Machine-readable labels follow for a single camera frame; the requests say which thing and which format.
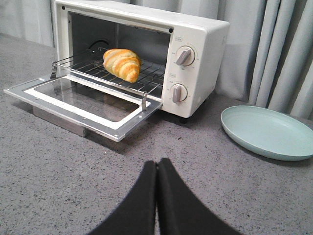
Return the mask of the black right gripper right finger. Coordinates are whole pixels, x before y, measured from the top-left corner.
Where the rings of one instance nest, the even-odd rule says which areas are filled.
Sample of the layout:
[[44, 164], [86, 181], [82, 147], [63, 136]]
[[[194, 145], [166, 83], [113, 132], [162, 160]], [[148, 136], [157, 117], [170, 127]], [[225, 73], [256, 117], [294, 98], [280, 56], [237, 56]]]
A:
[[162, 235], [238, 235], [189, 189], [168, 158], [158, 163], [157, 207]]

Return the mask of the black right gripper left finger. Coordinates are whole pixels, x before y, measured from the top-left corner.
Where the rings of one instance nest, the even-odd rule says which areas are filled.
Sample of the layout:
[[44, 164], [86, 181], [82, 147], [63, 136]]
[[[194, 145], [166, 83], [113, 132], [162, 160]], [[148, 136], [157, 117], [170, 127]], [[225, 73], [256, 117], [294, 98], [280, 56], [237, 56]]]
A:
[[118, 207], [90, 235], [153, 235], [156, 214], [157, 166], [144, 164], [142, 172]]

